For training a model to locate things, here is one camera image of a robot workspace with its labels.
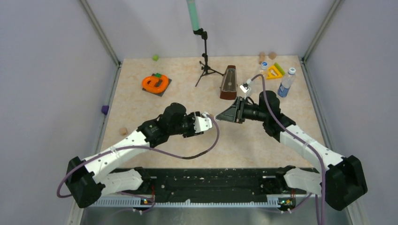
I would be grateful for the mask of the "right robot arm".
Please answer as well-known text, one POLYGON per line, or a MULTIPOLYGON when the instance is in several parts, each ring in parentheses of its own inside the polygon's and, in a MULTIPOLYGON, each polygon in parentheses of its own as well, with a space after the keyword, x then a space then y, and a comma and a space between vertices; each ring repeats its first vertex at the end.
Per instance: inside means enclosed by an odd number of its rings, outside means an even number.
POLYGON ((276 172, 275 187, 281 193, 301 189, 325 195, 326 203, 341 211, 368 192, 361 161, 328 149, 304 132, 295 121, 281 112, 280 100, 270 90, 259 94, 259 103, 243 97, 216 116, 217 120, 242 124, 245 120, 262 122, 265 132, 290 147, 311 163, 315 172, 286 166, 276 172))

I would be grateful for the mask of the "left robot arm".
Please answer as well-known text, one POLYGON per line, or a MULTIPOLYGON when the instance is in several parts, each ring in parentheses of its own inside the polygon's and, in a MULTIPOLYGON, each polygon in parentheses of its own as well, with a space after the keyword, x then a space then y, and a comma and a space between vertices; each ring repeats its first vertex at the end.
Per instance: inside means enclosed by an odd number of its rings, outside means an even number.
POLYGON ((133 168, 124 172, 114 170, 149 150, 183 160, 198 158, 207 150, 183 157, 160 150, 157 146, 167 142, 173 135, 188 138, 202 135, 213 127, 217 127, 217 124, 207 112, 187 113, 182 104, 172 103, 158 117, 143 122, 127 137, 104 151, 83 159, 72 158, 59 186, 66 185, 70 192, 66 197, 72 197, 81 209, 109 194, 126 190, 144 194, 149 191, 151 182, 145 178, 142 169, 133 168))

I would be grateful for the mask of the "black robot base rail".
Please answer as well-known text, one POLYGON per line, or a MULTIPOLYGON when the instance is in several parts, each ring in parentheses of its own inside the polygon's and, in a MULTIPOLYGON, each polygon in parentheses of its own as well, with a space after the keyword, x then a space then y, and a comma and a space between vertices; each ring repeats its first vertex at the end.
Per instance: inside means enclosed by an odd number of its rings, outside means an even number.
POLYGON ((138 207, 261 207, 288 211, 302 189, 279 185, 277 168, 159 169, 139 168, 143 183, 137 190, 122 191, 141 197, 138 207))

